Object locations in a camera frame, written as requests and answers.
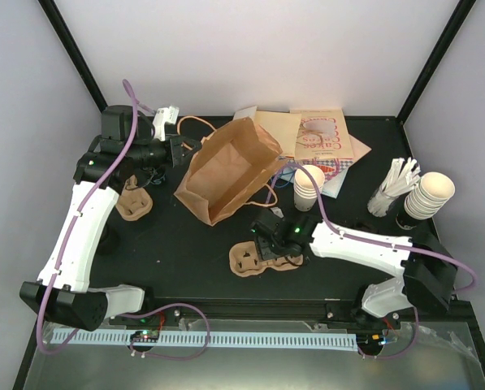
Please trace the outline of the brown paper bag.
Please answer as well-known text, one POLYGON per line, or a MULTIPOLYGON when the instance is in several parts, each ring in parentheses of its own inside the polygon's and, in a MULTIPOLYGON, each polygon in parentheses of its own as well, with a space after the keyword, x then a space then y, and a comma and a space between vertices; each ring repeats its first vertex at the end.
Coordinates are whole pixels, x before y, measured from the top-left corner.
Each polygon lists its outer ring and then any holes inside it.
POLYGON ((175 197, 214 226, 234 215, 267 185, 285 161, 278 141, 251 118, 235 119, 203 139, 175 197))

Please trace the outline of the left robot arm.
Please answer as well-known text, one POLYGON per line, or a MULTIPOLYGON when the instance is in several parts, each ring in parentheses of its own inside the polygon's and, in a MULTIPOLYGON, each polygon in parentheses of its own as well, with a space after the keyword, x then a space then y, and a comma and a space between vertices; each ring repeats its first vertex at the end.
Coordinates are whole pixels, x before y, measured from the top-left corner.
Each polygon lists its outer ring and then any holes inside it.
POLYGON ((128 179, 136 171, 182 165, 201 148, 198 141, 165 133, 178 113, 175 106, 162 107, 149 118, 124 105, 102 112, 101 132, 76 164, 71 205, 53 252, 36 281, 24 282, 19 291, 39 321, 92 332, 119 314, 139 324, 155 318, 157 306, 143 288, 90 288, 90 271, 98 247, 115 236, 106 222, 128 179))

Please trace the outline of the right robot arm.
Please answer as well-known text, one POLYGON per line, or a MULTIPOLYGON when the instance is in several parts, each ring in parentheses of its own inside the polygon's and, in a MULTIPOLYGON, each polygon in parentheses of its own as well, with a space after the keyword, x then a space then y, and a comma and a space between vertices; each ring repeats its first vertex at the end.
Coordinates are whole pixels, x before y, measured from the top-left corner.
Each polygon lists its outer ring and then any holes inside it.
POLYGON ((448 251, 431 235, 422 242, 409 236, 383 236, 336 225, 319 217, 297 219, 263 211, 251 224, 258 258, 296 257, 310 250, 318 258, 352 262, 388 274, 389 279, 359 289, 347 319, 361 328, 415 308, 446 314, 453 296, 457 266, 442 260, 448 251))

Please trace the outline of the white paper cup stack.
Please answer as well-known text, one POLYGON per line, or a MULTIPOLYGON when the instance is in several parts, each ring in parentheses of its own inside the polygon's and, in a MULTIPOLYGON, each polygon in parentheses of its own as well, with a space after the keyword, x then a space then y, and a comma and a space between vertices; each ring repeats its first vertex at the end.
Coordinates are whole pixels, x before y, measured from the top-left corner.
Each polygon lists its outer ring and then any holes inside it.
POLYGON ((293 203, 299 211, 306 212, 311 210, 317 201, 318 195, 315 189, 318 189, 320 193, 322 192, 325 174, 319 167, 314 165, 304 165, 303 168, 307 170, 314 182, 302 169, 296 169, 293 184, 293 203))

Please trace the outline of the brown cardboard cup carrier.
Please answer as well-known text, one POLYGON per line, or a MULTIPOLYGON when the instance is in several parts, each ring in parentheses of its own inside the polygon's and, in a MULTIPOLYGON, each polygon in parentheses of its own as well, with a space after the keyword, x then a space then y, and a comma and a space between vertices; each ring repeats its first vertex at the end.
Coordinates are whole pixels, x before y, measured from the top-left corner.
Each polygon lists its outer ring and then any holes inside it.
POLYGON ((144 188, 137 186, 137 177, 132 175, 123 187, 116 210, 124 220, 133 222, 147 215, 152 207, 152 197, 144 188))

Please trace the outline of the yellow padded envelope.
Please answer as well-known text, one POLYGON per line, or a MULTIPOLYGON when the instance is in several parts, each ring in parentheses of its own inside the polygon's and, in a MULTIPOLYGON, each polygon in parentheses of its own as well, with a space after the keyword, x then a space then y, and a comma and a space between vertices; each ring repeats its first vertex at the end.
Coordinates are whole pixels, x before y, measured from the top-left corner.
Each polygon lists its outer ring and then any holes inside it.
POLYGON ((301 126, 301 114, 263 111, 258 110, 256 106, 251 106, 236 111, 232 118, 251 118, 255 124, 260 125, 276 139, 284 157, 294 157, 297 135, 301 126))

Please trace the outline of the blue checkered paper bag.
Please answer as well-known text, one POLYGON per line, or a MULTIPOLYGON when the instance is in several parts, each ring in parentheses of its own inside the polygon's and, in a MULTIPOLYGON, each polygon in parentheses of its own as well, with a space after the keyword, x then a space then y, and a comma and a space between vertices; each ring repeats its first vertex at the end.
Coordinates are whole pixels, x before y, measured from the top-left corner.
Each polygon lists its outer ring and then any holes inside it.
MULTIPOLYGON (((293 183, 294 182, 294 175, 296 168, 289 166, 289 163, 293 163, 293 160, 289 159, 286 167, 283 170, 282 175, 284 178, 293 183)), ((329 160, 321 160, 320 162, 316 159, 304 159, 304 160, 296 160, 296 163, 299 165, 313 165, 320 168, 325 175, 325 181, 328 182, 329 180, 335 179, 339 174, 342 172, 346 172, 349 167, 352 166, 352 160, 338 160, 338 159, 329 159, 329 160)))

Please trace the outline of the black lid stack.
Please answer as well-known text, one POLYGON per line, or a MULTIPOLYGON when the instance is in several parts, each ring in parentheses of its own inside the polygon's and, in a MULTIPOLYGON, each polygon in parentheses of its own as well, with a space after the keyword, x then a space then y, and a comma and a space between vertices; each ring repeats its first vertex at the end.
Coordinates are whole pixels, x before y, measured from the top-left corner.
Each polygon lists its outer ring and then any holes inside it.
POLYGON ((368 232, 371 234, 378 234, 379 230, 377 227, 375 227, 373 224, 368 223, 368 222, 362 222, 362 221, 357 221, 353 225, 353 229, 361 231, 361 232, 368 232))

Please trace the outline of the cakes printed paper bag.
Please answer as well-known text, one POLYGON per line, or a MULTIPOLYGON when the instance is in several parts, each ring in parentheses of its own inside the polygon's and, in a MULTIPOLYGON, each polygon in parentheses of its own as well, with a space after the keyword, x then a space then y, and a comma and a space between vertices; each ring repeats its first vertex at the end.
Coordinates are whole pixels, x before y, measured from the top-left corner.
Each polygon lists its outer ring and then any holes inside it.
POLYGON ((350 135, 341 109, 290 110, 300 114, 294 158, 311 159, 353 158, 350 135))

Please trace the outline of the tan flat paper bag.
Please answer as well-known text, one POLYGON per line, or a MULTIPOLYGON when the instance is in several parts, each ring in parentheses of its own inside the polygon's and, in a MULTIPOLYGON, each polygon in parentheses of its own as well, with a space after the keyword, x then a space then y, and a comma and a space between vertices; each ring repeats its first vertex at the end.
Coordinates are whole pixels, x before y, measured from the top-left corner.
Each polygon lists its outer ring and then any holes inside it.
POLYGON ((353 150, 353 164, 357 163, 371 151, 369 146, 359 141, 356 137, 350 136, 349 140, 353 150))

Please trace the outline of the jar of white stirrers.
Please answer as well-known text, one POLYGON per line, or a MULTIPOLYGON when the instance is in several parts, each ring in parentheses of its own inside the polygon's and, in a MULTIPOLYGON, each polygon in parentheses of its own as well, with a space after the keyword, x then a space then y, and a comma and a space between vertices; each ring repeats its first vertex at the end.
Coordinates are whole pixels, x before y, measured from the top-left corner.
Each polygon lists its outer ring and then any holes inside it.
POLYGON ((374 217, 382 218, 401 195, 411 192, 420 181, 421 168, 415 158, 394 158, 382 183, 367 204, 374 217))

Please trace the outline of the white lid stack on sleeve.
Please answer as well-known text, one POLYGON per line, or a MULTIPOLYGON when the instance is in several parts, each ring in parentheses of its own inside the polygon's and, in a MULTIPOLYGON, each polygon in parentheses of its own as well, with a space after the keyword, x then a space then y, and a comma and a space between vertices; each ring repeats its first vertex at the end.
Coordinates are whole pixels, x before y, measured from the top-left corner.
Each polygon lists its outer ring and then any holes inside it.
POLYGON ((431 219, 455 194, 453 181, 443 173, 427 172, 409 192, 396 216, 396 224, 412 230, 431 219))

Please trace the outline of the black frame post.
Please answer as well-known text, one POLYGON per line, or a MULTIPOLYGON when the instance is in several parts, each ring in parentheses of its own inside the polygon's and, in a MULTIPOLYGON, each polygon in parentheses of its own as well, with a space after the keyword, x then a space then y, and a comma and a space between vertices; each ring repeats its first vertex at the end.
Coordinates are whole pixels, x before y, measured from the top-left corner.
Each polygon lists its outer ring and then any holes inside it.
POLYGON ((92 98, 95 106, 100 112, 103 112, 108 106, 107 101, 100 87, 98 86, 89 65, 87 64, 84 55, 81 53, 80 47, 77 45, 70 28, 63 18, 56 1, 38 0, 37 2, 49 20, 51 27, 65 49, 69 59, 72 62, 72 65, 76 69, 76 72, 83 81, 84 86, 92 98))
POLYGON ((442 33, 435 43, 430 55, 428 56, 422 70, 418 75, 418 78, 416 79, 399 113, 396 116, 396 121, 399 124, 404 125, 410 117, 420 97, 430 83, 432 76, 435 74, 435 71, 446 55, 449 47, 453 43, 475 3, 475 0, 460 0, 455 6, 453 13, 449 17, 448 22, 445 24, 442 33))

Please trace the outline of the right black frame post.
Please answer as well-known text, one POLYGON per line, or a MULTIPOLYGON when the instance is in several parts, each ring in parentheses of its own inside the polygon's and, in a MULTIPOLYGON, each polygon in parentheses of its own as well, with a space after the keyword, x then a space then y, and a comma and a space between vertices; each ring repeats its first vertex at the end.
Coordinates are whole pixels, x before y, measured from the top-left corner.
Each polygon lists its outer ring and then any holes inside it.
POLYGON ((435 43, 430 55, 428 56, 422 70, 418 75, 418 78, 416 79, 399 113, 396 116, 396 121, 399 124, 404 125, 410 117, 420 97, 430 83, 432 76, 435 74, 435 71, 446 55, 449 47, 453 43, 475 3, 475 0, 460 0, 455 6, 453 13, 449 17, 448 22, 445 24, 442 33, 435 43))

